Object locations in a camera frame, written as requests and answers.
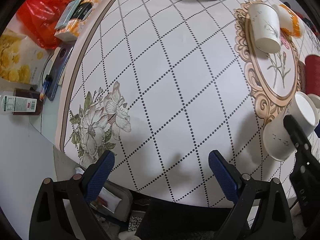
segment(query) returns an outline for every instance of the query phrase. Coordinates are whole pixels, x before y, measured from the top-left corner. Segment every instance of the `black label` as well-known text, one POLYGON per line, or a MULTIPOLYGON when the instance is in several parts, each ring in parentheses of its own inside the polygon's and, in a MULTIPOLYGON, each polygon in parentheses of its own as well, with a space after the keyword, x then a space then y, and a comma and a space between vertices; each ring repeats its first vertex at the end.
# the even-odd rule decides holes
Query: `black label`
POLYGON ((84 17, 87 15, 88 11, 92 9, 92 4, 90 2, 82 3, 78 5, 75 12, 71 16, 71 19, 84 20, 84 17))

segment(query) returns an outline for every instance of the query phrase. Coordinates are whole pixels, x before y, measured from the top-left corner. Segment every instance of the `orange plastic wrapper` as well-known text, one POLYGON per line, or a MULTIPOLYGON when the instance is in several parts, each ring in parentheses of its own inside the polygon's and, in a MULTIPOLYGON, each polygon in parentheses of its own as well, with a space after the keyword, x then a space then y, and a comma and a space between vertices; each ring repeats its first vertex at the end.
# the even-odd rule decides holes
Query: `orange plastic wrapper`
POLYGON ((54 29, 70 0, 26 0, 17 11, 31 37, 43 49, 55 49, 61 42, 54 29))

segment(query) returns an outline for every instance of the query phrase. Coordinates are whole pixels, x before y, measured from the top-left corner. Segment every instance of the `blue gripper pad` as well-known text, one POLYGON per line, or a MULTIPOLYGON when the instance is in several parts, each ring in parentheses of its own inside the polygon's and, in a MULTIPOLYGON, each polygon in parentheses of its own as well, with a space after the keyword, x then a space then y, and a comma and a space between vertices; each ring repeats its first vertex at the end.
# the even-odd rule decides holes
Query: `blue gripper pad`
POLYGON ((216 177, 224 195, 227 200, 232 201, 234 204, 238 202, 238 186, 216 156, 215 151, 209 153, 209 167, 212 170, 214 176, 216 177))
POLYGON ((94 167, 96 171, 91 176, 91 179, 86 185, 86 193, 84 195, 84 200, 87 203, 97 199, 104 183, 106 182, 113 166, 115 165, 115 156, 111 151, 109 151, 104 160, 102 160, 101 163, 99 161, 100 159, 97 161, 97 163, 92 164, 88 167, 89 169, 93 165, 99 165, 97 168, 94 167))

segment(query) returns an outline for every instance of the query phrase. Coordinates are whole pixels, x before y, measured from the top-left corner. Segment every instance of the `white label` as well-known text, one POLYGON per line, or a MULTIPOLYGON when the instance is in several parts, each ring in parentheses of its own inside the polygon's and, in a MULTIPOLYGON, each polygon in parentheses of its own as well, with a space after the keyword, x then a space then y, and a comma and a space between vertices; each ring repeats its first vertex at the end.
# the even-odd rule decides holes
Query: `white label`
POLYGON ((4 112, 35 112, 37 99, 4 96, 2 109, 4 112))

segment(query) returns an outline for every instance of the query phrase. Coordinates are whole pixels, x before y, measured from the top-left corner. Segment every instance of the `white paper cup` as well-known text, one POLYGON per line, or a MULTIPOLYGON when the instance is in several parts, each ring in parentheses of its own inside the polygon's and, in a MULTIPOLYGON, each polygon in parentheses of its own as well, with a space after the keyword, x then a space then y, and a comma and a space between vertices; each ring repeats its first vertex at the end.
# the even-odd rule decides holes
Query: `white paper cup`
POLYGON ((284 4, 272 6, 279 17, 280 28, 288 35, 300 38, 305 32, 305 26, 302 19, 284 4))
POLYGON ((277 161, 286 160, 294 151, 283 118, 291 114, 308 137, 319 123, 318 111, 312 100, 302 92, 296 92, 291 102, 268 123, 263 131, 263 144, 268 154, 277 161))
POLYGON ((280 24, 276 10, 266 3, 250 5, 249 15, 253 29, 255 45, 266 53, 280 51, 280 24))

